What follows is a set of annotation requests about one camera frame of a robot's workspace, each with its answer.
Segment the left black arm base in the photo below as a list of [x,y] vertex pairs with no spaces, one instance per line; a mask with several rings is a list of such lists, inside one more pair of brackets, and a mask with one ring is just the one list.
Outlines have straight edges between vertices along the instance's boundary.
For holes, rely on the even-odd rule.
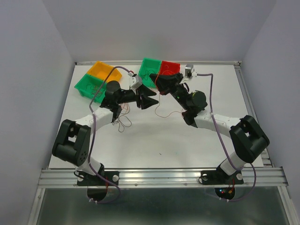
[[89,202],[95,204],[111,203],[120,196],[119,171],[104,171],[104,176],[90,175],[84,171],[73,172],[77,177],[77,186],[87,187]]

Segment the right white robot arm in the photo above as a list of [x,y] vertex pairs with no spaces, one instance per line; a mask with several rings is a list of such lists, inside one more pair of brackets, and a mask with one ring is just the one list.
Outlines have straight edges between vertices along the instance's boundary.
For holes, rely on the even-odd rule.
[[206,97],[201,91],[190,92],[182,84],[183,74],[150,74],[161,95],[171,94],[184,109],[185,123],[195,128],[215,131],[220,141],[222,136],[229,137],[234,152],[225,152],[226,159],[216,170],[216,179],[221,183],[229,181],[233,174],[245,164],[253,163],[270,144],[269,138],[260,125],[250,115],[243,118],[227,117],[213,112],[212,97]]

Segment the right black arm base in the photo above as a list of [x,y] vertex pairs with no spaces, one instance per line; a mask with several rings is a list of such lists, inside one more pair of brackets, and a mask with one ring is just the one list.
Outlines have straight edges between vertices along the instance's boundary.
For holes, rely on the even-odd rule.
[[241,171],[232,175],[222,172],[221,169],[204,170],[198,178],[203,185],[215,185],[215,193],[221,199],[232,200],[235,196],[235,186],[244,184]]

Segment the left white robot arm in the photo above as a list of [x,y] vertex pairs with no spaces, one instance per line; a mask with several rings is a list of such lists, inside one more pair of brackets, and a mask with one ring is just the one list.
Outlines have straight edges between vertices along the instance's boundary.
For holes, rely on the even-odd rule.
[[147,109],[158,104],[158,101],[153,99],[155,95],[156,92],[143,84],[135,84],[124,90],[118,81],[110,81],[97,110],[81,119],[66,119],[61,123],[52,155],[88,174],[88,179],[93,184],[101,184],[105,180],[104,165],[91,157],[96,131],[119,118],[121,104],[135,102],[138,108]]

